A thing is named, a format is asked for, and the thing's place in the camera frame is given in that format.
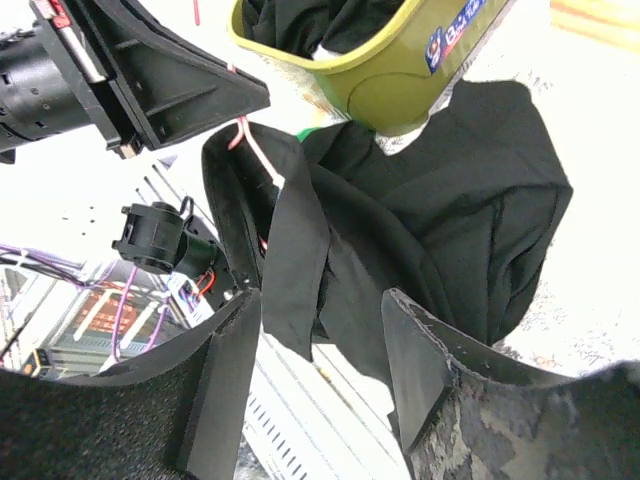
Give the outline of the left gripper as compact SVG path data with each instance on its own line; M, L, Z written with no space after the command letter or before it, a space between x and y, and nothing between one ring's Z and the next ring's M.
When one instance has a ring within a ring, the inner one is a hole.
M94 125L122 158L177 145L269 106L264 82L163 26L139 1L31 1L1 34L1 162Z

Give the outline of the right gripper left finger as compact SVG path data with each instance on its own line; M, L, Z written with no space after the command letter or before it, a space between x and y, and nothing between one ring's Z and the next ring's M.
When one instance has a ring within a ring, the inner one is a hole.
M260 328L249 290L95 376L1 375L5 479L230 479Z

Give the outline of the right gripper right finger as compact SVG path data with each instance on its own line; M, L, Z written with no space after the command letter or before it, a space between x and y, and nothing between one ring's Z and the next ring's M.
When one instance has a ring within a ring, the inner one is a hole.
M419 479L635 479L639 366L580 378L507 357L408 296L381 302L401 445Z

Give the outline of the white shirt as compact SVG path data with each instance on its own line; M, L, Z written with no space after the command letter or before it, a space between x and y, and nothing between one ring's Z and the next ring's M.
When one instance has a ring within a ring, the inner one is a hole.
M343 54L326 49L322 44L318 44L312 53L313 61L330 61L342 57Z

